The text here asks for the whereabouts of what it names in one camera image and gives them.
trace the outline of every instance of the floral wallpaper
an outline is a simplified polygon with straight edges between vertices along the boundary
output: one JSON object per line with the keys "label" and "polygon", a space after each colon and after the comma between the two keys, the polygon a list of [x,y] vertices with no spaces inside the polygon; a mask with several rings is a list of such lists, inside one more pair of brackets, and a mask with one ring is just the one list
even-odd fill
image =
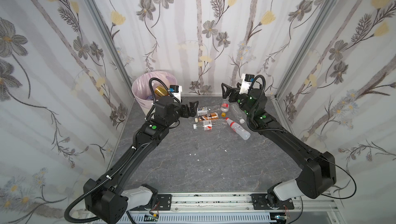
{"label": "floral wallpaper", "polygon": [[325,0],[95,2],[132,80],[165,70],[184,95],[219,95],[264,74],[273,95]]}
{"label": "floral wallpaper", "polygon": [[[339,201],[350,224],[394,222],[395,31],[396,0],[338,0],[277,96],[298,137],[355,178],[356,195]],[[330,190],[348,197],[354,184],[338,170]]]}
{"label": "floral wallpaper", "polygon": [[84,0],[0,0],[2,223],[64,222],[110,162],[133,99],[93,24]]}

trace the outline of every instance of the trash bin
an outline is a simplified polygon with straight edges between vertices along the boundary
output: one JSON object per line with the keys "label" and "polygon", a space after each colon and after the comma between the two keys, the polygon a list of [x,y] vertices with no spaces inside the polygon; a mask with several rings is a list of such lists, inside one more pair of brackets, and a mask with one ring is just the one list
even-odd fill
{"label": "trash bin", "polygon": [[[147,115],[152,106],[152,100],[146,99],[148,96],[151,95],[151,91],[148,85],[149,80],[153,77],[156,77],[163,81],[168,88],[170,85],[177,85],[176,78],[171,73],[165,71],[153,71],[139,76],[132,84],[132,93],[145,115]],[[153,83],[154,89],[161,84],[157,81],[153,81]]]}

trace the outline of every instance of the gray marble tabletop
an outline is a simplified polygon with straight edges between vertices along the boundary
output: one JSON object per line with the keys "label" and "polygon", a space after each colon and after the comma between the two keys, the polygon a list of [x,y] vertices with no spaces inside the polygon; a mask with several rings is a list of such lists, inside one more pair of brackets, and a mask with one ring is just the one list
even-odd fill
{"label": "gray marble tabletop", "polygon": [[[222,103],[221,97],[183,97],[183,103],[198,100],[199,106]],[[268,113],[278,117],[272,102]],[[144,123],[144,113],[135,101],[112,164],[131,146],[132,136]],[[193,129],[194,118],[180,118],[131,176],[125,190],[148,184],[160,192],[266,191],[272,185],[297,177],[297,164],[272,141],[251,132],[244,141],[228,125],[211,131]],[[246,123],[241,124],[250,131]]]}

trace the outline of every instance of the white bottle with red cap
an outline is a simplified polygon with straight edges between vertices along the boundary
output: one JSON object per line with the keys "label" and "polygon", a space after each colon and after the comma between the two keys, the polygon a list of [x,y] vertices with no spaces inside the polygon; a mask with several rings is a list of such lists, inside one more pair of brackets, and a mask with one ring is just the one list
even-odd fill
{"label": "white bottle with red cap", "polygon": [[231,128],[238,134],[242,139],[247,140],[250,137],[250,133],[245,130],[242,126],[240,126],[238,123],[235,123],[229,118],[225,119],[227,123],[231,126]]}

